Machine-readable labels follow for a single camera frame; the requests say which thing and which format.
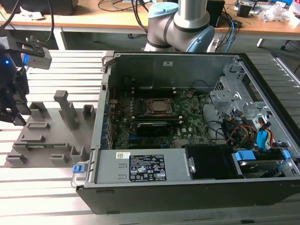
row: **electronic device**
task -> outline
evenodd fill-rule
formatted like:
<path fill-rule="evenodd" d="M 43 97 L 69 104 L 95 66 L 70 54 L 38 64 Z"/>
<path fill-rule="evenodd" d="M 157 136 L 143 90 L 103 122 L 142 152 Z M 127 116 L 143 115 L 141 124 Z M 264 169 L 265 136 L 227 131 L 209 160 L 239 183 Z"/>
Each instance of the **electronic device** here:
<path fill-rule="evenodd" d="M 11 13 L 16 1 L 0 0 L 0 3 L 7 13 Z M 78 0 L 51 0 L 51 4 L 54 14 L 72 15 L 78 4 Z M 46 0 L 22 0 L 19 6 L 30 12 L 50 13 L 48 1 Z M 18 7 L 16 12 L 20 13 L 20 7 Z"/>
<path fill-rule="evenodd" d="M 23 41 L 0 37 L 0 121 L 25 126 L 22 115 L 30 115 L 26 95 L 29 94 L 26 69 L 23 66 L 49 69 L 49 50 L 36 40 Z"/>
<path fill-rule="evenodd" d="M 90 159 L 72 179 L 93 213 L 271 205 L 300 192 L 300 129 L 246 54 L 102 60 Z"/>
<path fill-rule="evenodd" d="M 241 4 L 239 4 L 239 9 L 238 9 L 236 15 L 239 17 L 247 18 L 251 9 L 252 9 L 252 6 L 241 3 Z"/>
<path fill-rule="evenodd" d="M 164 0 L 167 2 L 178 3 L 178 0 Z M 206 10 L 210 14 L 210 25 L 213 27 L 219 26 L 220 16 L 224 7 L 224 0 L 208 0 Z"/>

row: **white paper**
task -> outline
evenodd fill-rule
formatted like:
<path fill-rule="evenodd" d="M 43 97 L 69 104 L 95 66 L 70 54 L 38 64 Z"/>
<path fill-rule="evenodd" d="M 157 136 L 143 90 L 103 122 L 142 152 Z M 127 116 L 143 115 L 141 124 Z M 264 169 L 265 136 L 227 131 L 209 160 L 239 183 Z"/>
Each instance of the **white paper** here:
<path fill-rule="evenodd" d="M 44 17 L 42 16 L 42 14 L 40 12 L 29 12 L 29 11 L 23 9 L 22 7 L 20 7 L 20 10 L 21 10 L 21 15 L 23 17 L 25 17 L 26 19 L 29 19 L 29 20 L 44 19 Z"/>

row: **computer case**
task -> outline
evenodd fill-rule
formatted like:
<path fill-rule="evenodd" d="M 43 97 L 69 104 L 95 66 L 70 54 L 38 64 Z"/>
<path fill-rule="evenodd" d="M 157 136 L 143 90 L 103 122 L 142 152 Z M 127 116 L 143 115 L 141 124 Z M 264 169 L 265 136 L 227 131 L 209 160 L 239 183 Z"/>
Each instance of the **computer case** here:
<path fill-rule="evenodd" d="M 0 3 L 7 13 L 11 13 L 15 7 L 16 0 L 0 0 Z M 51 0 L 53 13 L 57 15 L 72 15 L 78 4 L 78 0 Z M 46 0 L 22 0 L 19 5 L 30 12 L 49 14 L 50 9 Z"/>

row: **warning label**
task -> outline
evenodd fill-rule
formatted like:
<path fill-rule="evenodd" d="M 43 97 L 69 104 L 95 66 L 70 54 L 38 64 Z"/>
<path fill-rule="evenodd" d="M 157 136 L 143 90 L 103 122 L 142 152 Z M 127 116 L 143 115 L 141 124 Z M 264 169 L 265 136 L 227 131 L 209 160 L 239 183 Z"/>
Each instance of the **warning label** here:
<path fill-rule="evenodd" d="M 131 182 L 167 180 L 164 155 L 130 156 L 129 158 Z"/>

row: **blue latch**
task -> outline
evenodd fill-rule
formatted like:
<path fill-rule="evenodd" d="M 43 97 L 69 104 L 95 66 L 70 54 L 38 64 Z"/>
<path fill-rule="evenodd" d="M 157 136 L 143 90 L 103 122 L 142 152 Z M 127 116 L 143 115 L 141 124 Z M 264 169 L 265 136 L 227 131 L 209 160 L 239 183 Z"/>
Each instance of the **blue latch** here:
<path fill-rule="evenodd" d="M 285 157 L 285 159 L 288 159 L 291 157 L 291 154 L 288 150 L 283 150 L 282 151 L 283 156 Z"/>
<path fill-rule="evenodd" d="M 262 151 L 267 151 L 266 142 L 268 139 L 268 132 L 265 130 L 260 130 L 257 133 L 256 144 Z"/>
<path fill-rule="evenodd" d="M 256 160 L 252 150 L 239 150 L 235 153 L 235 157 L 238 161 L 242 160 Z"/>
<path fill-rule="evenodd" d="M 73 173 L 84 173 L 84 165 L 74 165 Z"/>

